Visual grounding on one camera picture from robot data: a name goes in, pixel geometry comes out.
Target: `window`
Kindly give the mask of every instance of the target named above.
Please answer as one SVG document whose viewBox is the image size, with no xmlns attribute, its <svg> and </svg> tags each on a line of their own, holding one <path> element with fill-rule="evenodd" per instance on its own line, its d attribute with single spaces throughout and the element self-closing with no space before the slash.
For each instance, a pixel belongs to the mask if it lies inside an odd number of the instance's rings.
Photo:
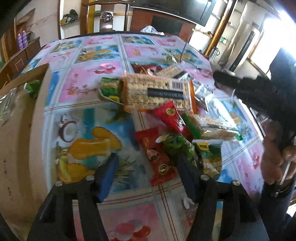
<svg viewBox="0 0 296 241">
<path fill-rule="evenodd" d="M 286 12 L 281 12 L 278 19 L 276 16 L 266 16 L 260 27 L 262 30 L 257 44 L 249 55 L 251 63 L 254 63 L 261 72 L 271 78 L 269 66 L 283 48 L 296 59 L 294 43 L 296 39 L 296 25 Z"/>
<path fill-rule="evenodd" d="M 267 18 L 263 34 L 250 59 L 266 74 L 269 66 L 287 39 L 283 23 L 277 18 Z"/>
</svg>

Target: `red candy wrapper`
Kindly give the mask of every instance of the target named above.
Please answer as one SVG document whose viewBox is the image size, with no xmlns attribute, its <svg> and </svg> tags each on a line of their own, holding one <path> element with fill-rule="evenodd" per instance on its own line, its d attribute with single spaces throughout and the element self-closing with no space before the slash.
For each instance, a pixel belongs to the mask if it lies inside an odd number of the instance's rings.
<svg viewBox="0 0 296 241">
<path fill-rule="evenodd" d="M 154 113 L 162 120 L 162 122 L 171 127 L 173 130 L 186 136 L 188 131 L 182 117 L 179 115 L 174 102 L 170 101 L 154 109 Z"/>
<path fill-rule="evenodd" d="M 154 172 L 150 180 L 151 186 L 167 182 L 177 176 L 161 144 L 155 142 L 158 137 L 158 128 L 150 128 L 148 130 L 136 132 L 136 139 L 145 149 L 146 156 Z"/>
</svg>

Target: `television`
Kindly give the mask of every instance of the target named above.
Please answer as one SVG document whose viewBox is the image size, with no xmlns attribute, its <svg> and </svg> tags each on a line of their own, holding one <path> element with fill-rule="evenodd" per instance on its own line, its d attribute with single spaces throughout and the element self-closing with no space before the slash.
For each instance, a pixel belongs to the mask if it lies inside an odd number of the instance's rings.
<svg viewBox="0 0 296 241">
<path fill-rule="evenodd" d="M 135 0 L 132 7 L 156 10 L 205 26 L 217 0 Z"/>
</svg>

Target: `green snack package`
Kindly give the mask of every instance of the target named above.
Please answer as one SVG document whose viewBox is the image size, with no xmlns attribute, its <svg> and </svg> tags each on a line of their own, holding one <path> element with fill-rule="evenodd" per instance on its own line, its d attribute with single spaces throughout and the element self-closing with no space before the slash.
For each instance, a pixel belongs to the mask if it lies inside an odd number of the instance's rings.
<svg viewBox="0 0 296 241">
<path fill-rule="evenodd" d="M 195 127 L 195 125 L 190 121 L 188 115 L 186 113 L 183 113 L 181 115 L 182 119 L 185 122 L 186 127 L 191 132 L 194 139 L 200 139 L 201 133 L 200 131 Z"/>
<path fill-rule="evenodd" d="M 103 77 L 100 82 L 101 95 L 113 101 L 120 102 L 123 89 L 122 78 Z"/>
<path fill-rule="evenodd" d="M 222 171 L 221 145 L 223 140 L 193 140 L 193 145 L 197 149 L 198 168 L 203 173 L 217 180 Z"/>
<path fill-rule="evenodd" d="M 184 136 L 179 133 L 160 136 L 156 139 L 156 143 L 163 143 L 163 149 L 170 156 L 172 163 L 175 162 L 177 154 L 184 153 L 187 159 L 196 166 L 196 153 L 193 144 L 191 144 Z"/>
<path fill-rule="evenodd" d="M 35 99 L 38 96 L 39 90 L 41 87 L 40 80 L 33 80 L 29 83 L 25 83 L 24 89 L 29 92 L 31 98 Z"/>
</svg>

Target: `bright window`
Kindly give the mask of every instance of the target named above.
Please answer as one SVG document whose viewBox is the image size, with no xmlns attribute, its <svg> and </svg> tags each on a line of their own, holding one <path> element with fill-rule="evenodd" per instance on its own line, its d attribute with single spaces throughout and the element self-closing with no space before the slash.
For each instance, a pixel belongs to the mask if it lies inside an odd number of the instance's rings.
<svg viewBox="0 0 296 241">
<path fill-rule="evenodd" d="M 286 30 L 282 21 L 277 18 L 267 18 L 264 21 L 263 29 L 263 36 L 251 56 L 251 60 L 264 73 L 267 73 L 270 64 L 288 37 L 285 34 Z"/>
</svg>

